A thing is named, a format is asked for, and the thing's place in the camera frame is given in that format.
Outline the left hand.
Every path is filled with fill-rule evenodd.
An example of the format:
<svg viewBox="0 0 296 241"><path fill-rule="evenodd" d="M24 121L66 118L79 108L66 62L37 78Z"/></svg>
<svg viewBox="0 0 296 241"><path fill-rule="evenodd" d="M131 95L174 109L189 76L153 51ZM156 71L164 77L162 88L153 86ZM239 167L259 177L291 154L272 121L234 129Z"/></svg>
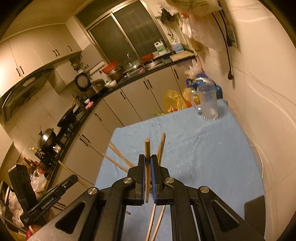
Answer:
<svg viewBox="0 0 296 241"><path fill-rule="evenodd" d="M44 221L45 224L47 224L49 221L51 221L55 217L55 213L52 209L50 209L45 215L44 215ZM38 230L40 230L44 225L38 225L33 224L29 226L29 229L26 233L25 240L28 240L34 233L36 233Z"/></svg>

